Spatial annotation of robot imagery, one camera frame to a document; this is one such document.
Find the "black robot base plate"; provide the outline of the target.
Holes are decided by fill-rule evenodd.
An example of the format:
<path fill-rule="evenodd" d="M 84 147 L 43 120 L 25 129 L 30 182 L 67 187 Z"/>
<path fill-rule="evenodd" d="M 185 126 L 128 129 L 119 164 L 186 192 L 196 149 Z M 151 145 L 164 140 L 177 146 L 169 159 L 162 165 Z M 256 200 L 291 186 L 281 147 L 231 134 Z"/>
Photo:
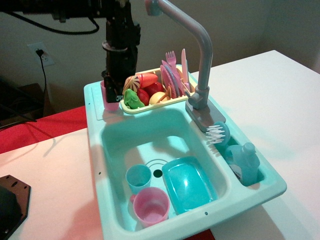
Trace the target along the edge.
<path fill-rule="evenodd" d="M 0 178 L 0 238 L 7 240 L 28 217 L 31 186 L 5 175 Z"/>

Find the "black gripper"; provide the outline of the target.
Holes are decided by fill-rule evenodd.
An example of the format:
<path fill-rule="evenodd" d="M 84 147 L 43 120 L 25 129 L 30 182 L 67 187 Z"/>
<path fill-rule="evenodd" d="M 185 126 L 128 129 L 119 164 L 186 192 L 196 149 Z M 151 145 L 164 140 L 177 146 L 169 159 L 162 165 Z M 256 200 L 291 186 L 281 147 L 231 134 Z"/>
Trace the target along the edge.
<path fill-rule="evenodd" d="M 118 103 L 123 99 L 123 83 L 136 73 L 138 48 L 116 48 L 107 41 L 102 43 L 102 48 L 106 51 L 105 70 L 101 73 L 104 78 L 106 101 Z"/>

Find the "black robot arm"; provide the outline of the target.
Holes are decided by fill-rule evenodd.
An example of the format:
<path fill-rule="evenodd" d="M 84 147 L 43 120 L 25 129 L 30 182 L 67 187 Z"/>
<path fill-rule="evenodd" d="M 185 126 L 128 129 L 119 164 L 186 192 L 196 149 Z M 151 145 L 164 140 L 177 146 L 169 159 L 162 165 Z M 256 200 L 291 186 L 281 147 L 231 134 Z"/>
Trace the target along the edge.
<path fill-rule="evenodd" d="M 138 45 L 141 28 L 132 19 L 131 3 L 128 0 L 2 0 L 0 10 L 43 30 L 62 35 L 91 35 L 99 31 L 97 18 L 106 20 L 106 40 L 102 43 L 106 51 L 106 67 L 101 73 L 105 101 L 118 103 L 124 95 L 128 77 L 136 73 Z M 23 14 L 50 14 L 60 23 L 72 18 L 87 18 L 95 26 L 87 31 L 58 30 L 29 18 Z"/>

